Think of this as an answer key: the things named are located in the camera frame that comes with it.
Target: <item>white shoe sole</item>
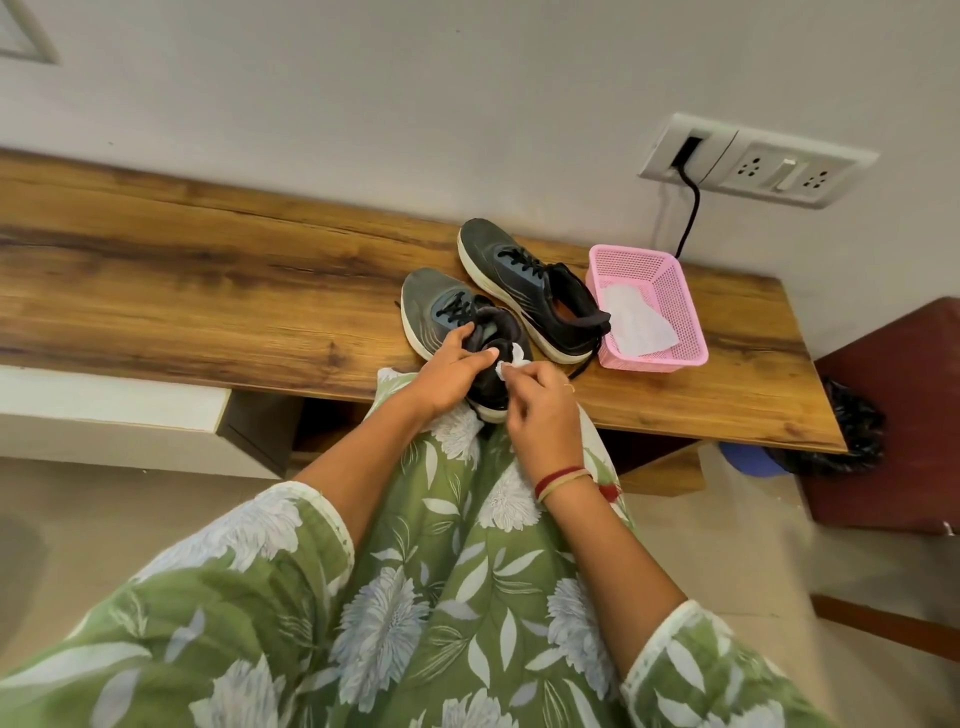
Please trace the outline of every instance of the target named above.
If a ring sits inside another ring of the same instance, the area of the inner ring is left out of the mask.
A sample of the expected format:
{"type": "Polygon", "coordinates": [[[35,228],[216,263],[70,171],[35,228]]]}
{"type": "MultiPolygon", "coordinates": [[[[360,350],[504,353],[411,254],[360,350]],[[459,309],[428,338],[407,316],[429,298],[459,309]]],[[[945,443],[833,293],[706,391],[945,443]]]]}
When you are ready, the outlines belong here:
{"type": "MultiPolygon", "coordinates": [[[[413,347],[413,350],[426,361],[430,361],[433,358],[433,354],[428,352],[423,344],[420,343],[420,339],[414,334],[413,327],[410,326],[410,322],[407,320],[407,309],[403,307],[403,292],[400,292],[400,320],[403,322],[403,333],[407,337],[407,343],[413,347]]],[[[485,423],[493,423],[494,425],[501,425],[507,421],[507,411],[503,409],[490,409],[485,407],[482,404],[477,404],[473,400],[467,400],[468,404],[473,407],[473,410],[477,413],[477,416],[483,420],[485,423]]]]}
{"type": "Polygon", "coordinates": [[[473,279],[474,283],[480,286],[481,289],[489,293],[491,296],[498,298],[500,301],[514,310],[520,321],[523,322],[524,327],[527,329],[527,333],[530,334],[530,338],[534,340],[534,343],[540,347],[540,350],[546,354],[548,359],[555,361],[558,364],[580,364],[589,358],[590,352],[584,354],[563,353],[553,346],[553,344],[551,344],[549,341],[544,339],[543,334],[537,331],[537,328],[530,323],[529,319],[527,319],[527,315],[523,313],[523,308],[520,306],[520,304],[517,303],[509,293],[503,290],[492,280],[484,276],[480,269],[476,267],[472,260],[470,260],[470,256],[467,255],[467,250],[464,248],[464,241],[460,237],[459,231],[457,231],[457,254],[460,256],[460,262],[464,264],[464,268],[467,269],[467,274],[473,279]]]}

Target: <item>white tissue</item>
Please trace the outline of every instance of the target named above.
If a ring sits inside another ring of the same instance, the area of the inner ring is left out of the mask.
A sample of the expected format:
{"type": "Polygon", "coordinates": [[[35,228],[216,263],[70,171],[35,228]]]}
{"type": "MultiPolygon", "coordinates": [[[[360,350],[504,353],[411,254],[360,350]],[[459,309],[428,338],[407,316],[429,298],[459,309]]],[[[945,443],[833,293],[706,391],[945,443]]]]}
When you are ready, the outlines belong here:
{"type": "Polygon", "coordinates": [[[604,310],[610,314],[611,334],[624,356],[643,356],[680,342],[670,322],[643,300],[632,285],[617,283],[603,289],[604,310]]]}
{"type": "MultiPolygon", "coordinates": [[[[514,360],[510,362],[515,367],[525,367],[530,363],[529,359],[523,358],[523,347],[521,347],[516,341],[514,342],[513,349],[514,360]]],[[[503,379],[503,362],[496,362],[496,375],[503,379]]]]}

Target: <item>floral print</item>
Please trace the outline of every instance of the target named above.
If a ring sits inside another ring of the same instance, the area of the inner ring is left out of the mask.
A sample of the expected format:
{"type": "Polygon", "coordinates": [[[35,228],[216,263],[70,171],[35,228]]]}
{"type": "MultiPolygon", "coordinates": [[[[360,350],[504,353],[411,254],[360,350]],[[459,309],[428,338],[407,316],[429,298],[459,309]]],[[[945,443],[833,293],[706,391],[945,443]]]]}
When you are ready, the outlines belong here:
{"type": "MultiPolygon", "coordinates": [[[[413,376],[381,370],[374,407],[413,376]]],[[[581,424],[585,464],[615,482],[581,424]]],[[[317,491],[276,485],[0,680],[0,725],[829,726],[694,602],[637,656],[620,699],[614,684],[575,559],[509,437],[462,405],[404,453],[361,552],[317,491]]]]}

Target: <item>white sleeve trim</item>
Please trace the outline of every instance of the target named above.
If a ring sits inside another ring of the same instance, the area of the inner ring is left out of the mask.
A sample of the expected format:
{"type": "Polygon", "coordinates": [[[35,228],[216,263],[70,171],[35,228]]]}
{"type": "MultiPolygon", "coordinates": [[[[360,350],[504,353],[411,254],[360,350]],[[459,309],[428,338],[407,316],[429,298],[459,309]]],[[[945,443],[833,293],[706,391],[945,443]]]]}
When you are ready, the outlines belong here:
{"type": "Polygon", "coordinates": [[[347,556],[347,573],[353,573],[353,562],[356,558],[355,551],[353,550],[353,540],[347,531],[347,525],[330,501],[316,488],[311,488],[305,483],[297,482],[297,480],[287,480],[282,483],[277,483],[274,488],[282,488],[306,500],[314,507],[317,513],[324,517],[324,520],[329,524],[330,528],[333,529],[333,533],[336,534],[337,541],[340,542],[340,546],[343,547],[344,553],[347,556]]]}
{"type": "Polygon", "coordinates": [[[627,672],[627,677],[620,685],[620,694],[627,708],[632,710],[634,697],[640,690],[640,685],[650,673],[650,668],[662,651],[673,639],[674,635],[690,623],[695,623],[704,616],[704,609],[693,599],[689,599],[677,607],[654,631],[653,635],[636,656],[633,666],[627,672]]]}

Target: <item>tile floor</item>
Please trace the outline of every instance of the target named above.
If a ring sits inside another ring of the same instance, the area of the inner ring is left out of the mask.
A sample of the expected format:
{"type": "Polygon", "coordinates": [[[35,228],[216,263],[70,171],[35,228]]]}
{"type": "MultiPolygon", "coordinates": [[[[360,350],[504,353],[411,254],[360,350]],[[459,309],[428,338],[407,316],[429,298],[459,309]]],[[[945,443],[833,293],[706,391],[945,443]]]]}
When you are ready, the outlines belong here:
{"type": "MultiPolygon", "coordinates": [[[[943,588],[941,570],[960,564],[960,546],[944,551],[929,539],[821,530],[806,517],[792,478],[744,477],[715,448],[701,457],[704,492],[629,497],[643,543],[680,586],[844,726],[960,723],[960,667],[820,622],[806,598],[811,589],[870,588],[919,610],[903,594],[929,586],[918,585],[917,574],[943,588]],[[879,588],[890,583],[896,588],[879,588]]],[[[157,551],[263,486],[0,459],[0,672],[67,633],[157,551]]],[[[951,614],[960,608],[955,595],[936,596],[951,614]]]]}

